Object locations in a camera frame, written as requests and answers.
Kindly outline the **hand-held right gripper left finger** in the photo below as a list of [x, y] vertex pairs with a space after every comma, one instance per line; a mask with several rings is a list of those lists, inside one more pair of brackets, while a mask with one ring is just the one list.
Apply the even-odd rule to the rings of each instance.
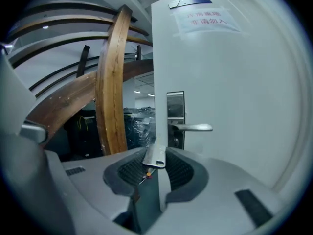
[[135, 148], [109, 156], [63, 162], [62, 166], [67, 171], [83, 169], [69, 178], [92, 207], [109, 220], [115, 220], [131, 208], [135, 187], [146, 172], [142, 164], [146, 151], [146, 148]]

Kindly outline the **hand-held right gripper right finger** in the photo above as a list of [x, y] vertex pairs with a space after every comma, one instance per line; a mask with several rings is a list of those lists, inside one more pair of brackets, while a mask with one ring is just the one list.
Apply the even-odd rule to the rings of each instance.
[[284, 206], [279, 195], [240, 167], [168, 148], [191, 165], [193, 177], [166, 196], [166, 210], [148, 235], [246, 235]]

